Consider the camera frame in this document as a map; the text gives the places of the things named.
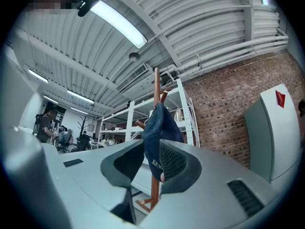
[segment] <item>white shelving unit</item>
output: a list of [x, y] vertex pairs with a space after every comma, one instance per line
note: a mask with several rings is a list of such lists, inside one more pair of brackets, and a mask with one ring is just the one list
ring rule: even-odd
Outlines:
[[[186, 132], [187, 144], [194, 145], [194, 133], [195, 144], [197, 147], [200, 147], [197, 121], [192, 99], [184, 90], [181, 80], [177, 79], [176, 82], [177, 88], [174, 88], [168, 92], [164, 105], [169, 109], [170, 112], [175, 112], [177, 109], [182, 109], [184, 121], [179, 121], [176, 123], [182, 132]], [[138, 126], [133, 126], [132, 123], [136, 120], [143, 120], [144, 122], [151, 115], [153, 108], [153, 98], [138, 104], [136, 104], [135, 101], [131, 101], [128, 109], [122, 110], [108, 117], [103, 117], [98, 141], [100, 141], [100, 136], [102, 133], [125, 135], [125, 142], [134, 139], [136, 135], [142, 133], [143, 130]], [[101, 130], [103, 122], [111, 122], [115, 124], [126, 123], [126, 129]]]

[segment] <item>dark t-shirt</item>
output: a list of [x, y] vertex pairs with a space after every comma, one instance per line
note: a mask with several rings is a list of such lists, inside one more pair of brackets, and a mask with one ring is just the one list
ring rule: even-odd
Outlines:
[[40, 120], [40, 127], [39, 132], [37, 134], [37, 138], [42, 142], [46, 143], [49, 139], [49, 136], [44, 132], [44, 128], [49, 128], [51, 124], [51, 119], [45, 114], [43, 117], [41, 117]]

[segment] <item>ceiling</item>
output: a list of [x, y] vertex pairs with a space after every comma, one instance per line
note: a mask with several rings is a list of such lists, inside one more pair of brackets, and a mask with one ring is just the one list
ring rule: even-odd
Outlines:
[[[44, 94], [96, 118], [152, 91], [154, 67], [181, 67], [232, 45], [278, 35], [276, 7], [261, 0], [103, 1], [148, 43], [137, 49], [99, 16], [88, 12], [81, 18], [77, 10], [24, 12], [12, 32], [12, 47], [28, 78], [36, 81], [27, 73], [30, 68], [49, 79], [49, 84], [41, 83]], [[130, 61], [131, 52], [138, 52], [140, 60]], [[148, 71], [130, 90], [118, 93], [116, 87], [144, 63]], [[96, 103], [72, 97], [67, 89]]]

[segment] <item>refrigerator door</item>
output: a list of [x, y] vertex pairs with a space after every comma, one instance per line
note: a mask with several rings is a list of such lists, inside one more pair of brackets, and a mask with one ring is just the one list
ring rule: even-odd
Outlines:
[[[285, 94], [282, 108], [275, 91]], [[261, 93], [273, 141], [271, 180], [285, 173], [300, 157], [300, 129], [292, 98], [284, 84]]]

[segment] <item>red diamond-shaped decoration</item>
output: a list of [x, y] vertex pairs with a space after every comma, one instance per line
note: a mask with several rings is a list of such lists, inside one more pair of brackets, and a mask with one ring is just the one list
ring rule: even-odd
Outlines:
[[276, 98], [277, 98], [278, 105], [280, 105], [284, 109], [285, 94], [282, 94], [282, 93], [278, 92], [277, 90], [275, 91], [275, 93], [276, 93]]

